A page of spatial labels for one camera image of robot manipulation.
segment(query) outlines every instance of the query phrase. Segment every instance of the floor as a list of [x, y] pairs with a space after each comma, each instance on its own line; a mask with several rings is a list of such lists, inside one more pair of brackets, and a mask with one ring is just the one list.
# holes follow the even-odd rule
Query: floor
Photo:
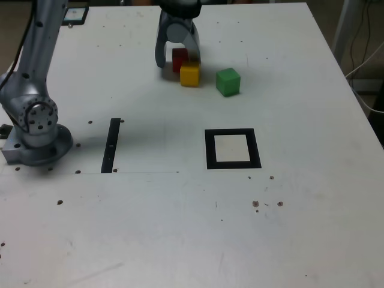
[[[303, 1], [282, 1], [282, 2], [303, 2]], [[325, 40], [329, 45], [332, 44], [335, 30], [338, 23], [338, 17], [343, 6], [343, 0], [308, 0], [307, 4], [322, 31]], [[360, 22], [360, 14], [356, 19], [353, 31], [357, 30]], [[74, 3], [70, 5], [83, 5], [83, 3]], [[31, 5], [29, 2], [0, 2], [0, 74], [6, 72], [7, 68], [13, 61], [14, 54], [19, 45], [23, 34]], [[371, 54], [378, 45], [384, 40], [382, 27], [384, 26], [384, 2], [372, 3], [370, 8], [371, 19], [371, 41], [367, 50], [367, 54]], [[363, 29], [358, 35], [353, 50], [354, 60], [360, 63], [363, 58], [365, 44], [367, 41], [367, 21], [364, 22]], [[360, 79], [384, 79], [384, 49], [378, 53], [370, 63], [361, 69], [358, 78]], [[344, 74], [352, 69], [349, 49], [345, 52], [341, 69]], [[368, 104], [374, 103], [374, 97], [364, 97]]]

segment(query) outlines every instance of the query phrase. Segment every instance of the cube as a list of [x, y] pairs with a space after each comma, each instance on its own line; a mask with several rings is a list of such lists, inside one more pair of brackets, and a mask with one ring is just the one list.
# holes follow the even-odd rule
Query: cube
[[200, 63], [183, 62], [180, 68], [180, 84], [185, 87], [198, 87], [200, 80]]
[[186, 48], [173, 48], [172, 71], [174, 73], [180, 73], [180, 68], [184, 61], [188, 61], [188, 50]]
[[224, 97], [239, 94], [240, 75], [233, 68], [216, 72], [216, 88]]

